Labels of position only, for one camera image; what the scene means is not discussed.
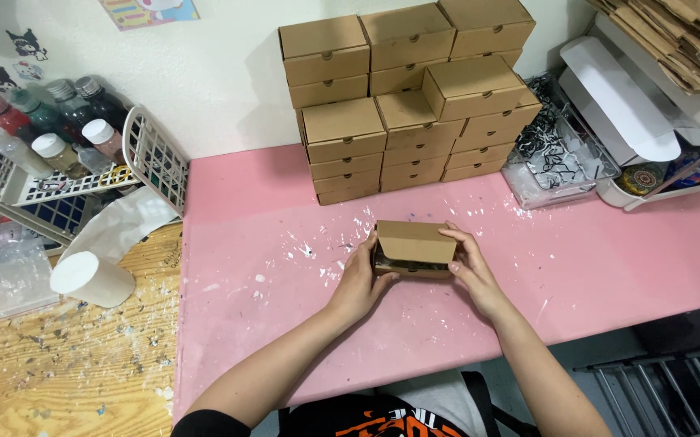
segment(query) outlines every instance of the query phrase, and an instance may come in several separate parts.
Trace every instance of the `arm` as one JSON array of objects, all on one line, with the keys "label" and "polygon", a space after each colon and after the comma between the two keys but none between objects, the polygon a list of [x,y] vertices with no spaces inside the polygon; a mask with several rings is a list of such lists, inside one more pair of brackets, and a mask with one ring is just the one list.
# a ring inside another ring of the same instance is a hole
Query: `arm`
[{"label": "arm", "polygon": [[592,403],[501,291],[474,237],[450,222],[446,224],[448,229],[440,233],[459,243],[458,261],[450,263],[450,270],[469,289],[480,312],[493,323],[501,350],[541,434],[611,436]]},{"label": "arm", "polygon": [[376,231],[345,263],[345,273],[325,308],[223,373],[190,406],[216,410],[254,428],[275,410],[307,365],[326,346],[371,310],[398,273],[381,276],[372,286],[369,252]]}]

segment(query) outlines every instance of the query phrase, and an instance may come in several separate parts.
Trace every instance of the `plastic bag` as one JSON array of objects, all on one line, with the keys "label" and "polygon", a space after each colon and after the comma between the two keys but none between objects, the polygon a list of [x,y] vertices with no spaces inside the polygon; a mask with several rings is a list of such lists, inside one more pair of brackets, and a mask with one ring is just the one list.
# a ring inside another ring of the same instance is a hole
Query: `plastic bag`
[{"label": "plastic bag", "polygon": [[51,264],[39,240],[0,249],[0,319],[59,302]]}]

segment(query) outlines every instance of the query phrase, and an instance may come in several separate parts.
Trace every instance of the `black shirt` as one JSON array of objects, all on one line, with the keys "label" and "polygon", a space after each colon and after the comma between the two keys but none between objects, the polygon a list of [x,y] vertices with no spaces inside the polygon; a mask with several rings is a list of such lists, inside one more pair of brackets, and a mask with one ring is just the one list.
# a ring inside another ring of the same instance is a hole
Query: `black shirt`
[{"label": "black shirt", "polygon": [[[183,417],[172,437],[248,437],[250,429],[214,410]],[[281,424],[281,437],[468,437],[447,419],[389,395],[345,394],[305,403]]]}]

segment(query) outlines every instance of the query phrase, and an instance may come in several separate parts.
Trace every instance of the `pink table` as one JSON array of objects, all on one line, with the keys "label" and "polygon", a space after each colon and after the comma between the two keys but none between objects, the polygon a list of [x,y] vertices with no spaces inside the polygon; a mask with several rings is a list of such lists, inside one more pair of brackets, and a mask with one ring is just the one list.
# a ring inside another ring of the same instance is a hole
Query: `pink table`
[{"label": "pink table", "polygon": [[[632,213],[592,197],[524,212],[500,174],[318,206],[300,144],[196,159],[186,209],[175,420],[231,366],[316,312],[377,219],[477,236],[548,344],[700,308],[700,195]],[[306,372],[304,403],[501,355],[453,283],[402,281]]]}]

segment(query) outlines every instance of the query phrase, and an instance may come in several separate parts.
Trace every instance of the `left hand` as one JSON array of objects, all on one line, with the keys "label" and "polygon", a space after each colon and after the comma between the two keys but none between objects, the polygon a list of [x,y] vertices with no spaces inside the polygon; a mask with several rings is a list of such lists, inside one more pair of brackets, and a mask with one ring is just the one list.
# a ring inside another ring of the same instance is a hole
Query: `left hand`
[{"label": "left hand", "polygon": [[326,310],[349,325],[361,320],[374,306],[384,289],[399,278],[399,273],[385,273],[374,284],[370,262],[371,252],[377,243],[377,232],[361,243],[345,263],[345,273],[334,295],[326,304]]}]

